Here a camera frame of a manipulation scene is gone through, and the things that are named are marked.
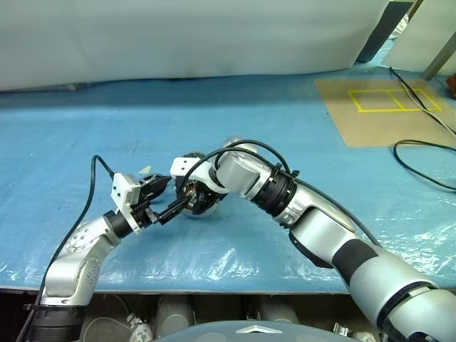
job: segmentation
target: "black wire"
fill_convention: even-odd
[[[182,181],[180,183],[180,188],[179,190],[177,191],[177,198],[179,198],[180,196],[182,196],[182,191],[185,187],[185,183],[188,181],[188,178],[189,176],[205,161],[207,161],[208,159],[214,157],[215,155],[222,155],[224,152],[229,152],[229,151],[235,151],[235,152],[245,152],[249,155],[253,155],[254,157],[258,158],[259,160],[261,160],[262,162],[264,162],[266,165],[270,166],[271,168],[274,168],[275,166],[269,162],[268,160],[266,160],[265,158],[263,158],[261,155],[258,155],[257,153],[251,151],[251,150],[247,150],[247,149],[244,149],[244,148],[236,148],[236,147],[226,147],[226,148],[221,148],[219,150],[215,150],[214,152],[211,152],[209,153],[208,155],[205,155],[202,159],[198,160],[198,162],[193,165],[193,167],[191,167],[188,172],[185,174],[184,178],[182,178]],[[327,195],[326,193],[322,192],[320,189],[314,187],[313,185],[310,185],[309,183],[307,182],[304,182],[303,180],[300,180],[300,179],[297,179],[295,177],[293,177],[292,175],[290,175],[289,173],[284,173],[286,176],[288,177],[291,177],[294,179],[294,181],[296,181],[297,183],[300,183],[301,185],[305,186],[305,187],[308,187],[309,189],[311,189],[312,191],[314,191],[316,194],[322,196],[324,199],[328,200],[331,204],[333,204],[334,206],[336,206],[337,208],[339,208],[342,213],[344,213],[349,219],[351,219],[363,232],[364,234],[366,234],[366,236],[372,241],[372,243],[376,246],[379,246],[381,247],[381,244],[380,242],[378,242],[378,240],[373,236],[373,234],[371,233],[371,231],[359,220],[355,217],[355,215],[353,215],[351,212],[348,211],[348,209],[346,209],[342,204],[340,204],[339,202],[337,202],[335,199],[333,199],[332,197],[330,197],[329,195]]]
[[[54,252],[54,254],[48,264],[48,267],[46,268],[46,271],[44,272],[43,278],[41,280],[41,285],[38,290],[38,294],[36,295],[35,304],[33,305],[30,312],[28,313],[29,315],[27,316],[27,319],[26,319],[24,325],[22,326],[22,329],[19,332],[19,335],[16,338],[16,342],[22,342],[29,330],[30,322],[33,318],[33,315],[35,314],[35,309],[40,304],[41,297],[43,296],[44,284],[45,284],[46,275],[48,273],[49,267],[57,259],[61,250],[65,246],[66,241],[74,233],[76,228],[78,228],[78,225],[81,223],[81,221],[85,217],[85,215],[90,207],[90,204],[92,203],[93,193],[95,192],[95,166],[96,166],[97,160],[105,168],[105,170],[109,173],[110,178],[111,179],[114,178],[114,172],[111,170],[111,168],[108,166],[108,164],[106,164],[106,162],[102,159],[102,157],[100,157],[99,155],[94,155],[92,157],[92,162],[90,164],[90,188],[88,191],[88,196],[87,196],[87,201],[85,202],[85,206],[84,206],[82,212],[79,214],[79,217],[77,218],[77,220],[74,222],[73,226],[70,228],[68,233],[66,233],[66,236],[63,238],[62,242],[58,245],[57,250]]]
[[[288,164],[286,163],[285,158],[282,157],[282,155],[279,153],[279,151],[275,150],[274,148],[272,148],[271,146],[265,144],[264,142],[261,142],[261,141],[258,141],[258,140],[243,139],[243,140],[235,141],[235,142],[233,142],[233,143],[231,143],[231,144],[229,144],[228,146],[225,146],[225,147],[234,147],[234,146],[238,146],[238,145],[241,145],[241,144],[258,145],[258,146],[261,146],[262,148],[268,150],[270,153],[275,155],[277,157],[277,159],[279,159],[280,163],[284,166],[284,169],[285,169],[286,173],[291,173],[290,168],[289,168]],[[219,160],[220,160],[221,157],[222,157],[222,155],[218,155],[217,158],[215,158],[214,165],[215,165],[216,169],[218,169]]]
[[[404,79],[392,68],[390,67],[390,72],[392,72],[397,78],[398,80],[412,93],[413,97],[419,102],[419,104],[421,105],[421,107],[423,107],[424,109],[428,110],[428,108],[425,106],[425,104],[421,101],[421,99],[419,98],[419,96],[417,95],[417,93],[415,93],[415,91],[407,84],[407,82],[404,81]],[[439,120],[437,120],[436,118],[434,118],[432,115],[429,115],[430,118],[432,118],[436,123],[438,123],[439,125],[442,125],[442,123],[439,122]],[[456,130],[453,130],[452,128],[449,127],[449,129],[454,133],[456,134]]]
[[[408,164],[406,164],[400,157],[399,157],[399,154],[398,154],[398,147],[399,145],[405,145],[405,144],[410,144],[410,145],[424,145],[424,146],[433,146],[433,147],[439,147],[439,148],[443,148],[443,149],[446,149],[446,150],[450,150],[450,151],[453,151],[453,152],[456,152],[456,148],[453,148],[453,147],[450,147],[450,146],[446,146],[446,145],[439,145],[439,144],[435,144],[433,142],[427,142],[427,141],[422,141],[422,140],[413,140],[413,139],[405,139],[405,140],[401,140],[401,141],[398,141],[396,144],[394,144],[394,148],[393,148],[393,154],[394,154],[394,158],[399,162],[399,164],[401,164],[403,167],[405,167],[407,170],[415,173],[416,175],[419,175],[423,178],[425,178],[426,180],[429,180],[430,182],[434,183],[434,184],[437,184],[441,187],[444,187],[446,189],[449,189],[449,190],[454,190],[456,191],[456,187],[452,187],[451,185],[447,185],[445,183],[442,183],[442,182],[439,182],[438,180],[428,176],[428,175],[425,175],[424,173],[414,169],[413,167],[409,166]]]
[[[334,198],[330,197],[325,192],[321,191],[319,188],[314,187],[313,185],[310,185],[309,183],[304,182],[303,180],[300,180],[298,178],[295,178],[295,180],[297,183],[299,183],[305,187],[308,187],[310,190],[312,190],[312,191],[316,192],[317,194],[319,194],[320,196],[322,196],[325,200],[334,204],[337,208],[339,208],[339,210],[341,210],[346,216],[348,216],[348,218],[350,218],[353,222],[355,222],[355,224],[363,231],[364,234],[366,234],[366,236],[372,241],[372,243],[374,245],[382,247],[380,242],[378,242],[376,237],[373,236],[371,231],[359,219],[357,219],[355,215],[353,215],[351,212],[349,212],[348,209],[346,209],[342,204],[337,202]]]
[[[202,165],[203,162],[208,161],[210,158],[215,157],[216,155],[221,155],[225,152],[243,152],[248,155],[254,156],[256,159],[262,161],[264,164],[270,166],[270,168],[274,168],[275,166],[271,164],[266,158],[262,157],[256,152],[253,152],[251,150],[248,150],[246,148],[240,148],[240,147],[223,147],[218,150],[215,150],[207,155],[205,155],[203,158],[198,160],[195,165],[193,165],[185,174],[185,176],[182,178],[182,181],[180,182],[180,187],[177,190],[177,198],[180,198],[182,196],[182,192],[184,191],[185,183],[187,183],[190,175],[198,168],[200,165]]]

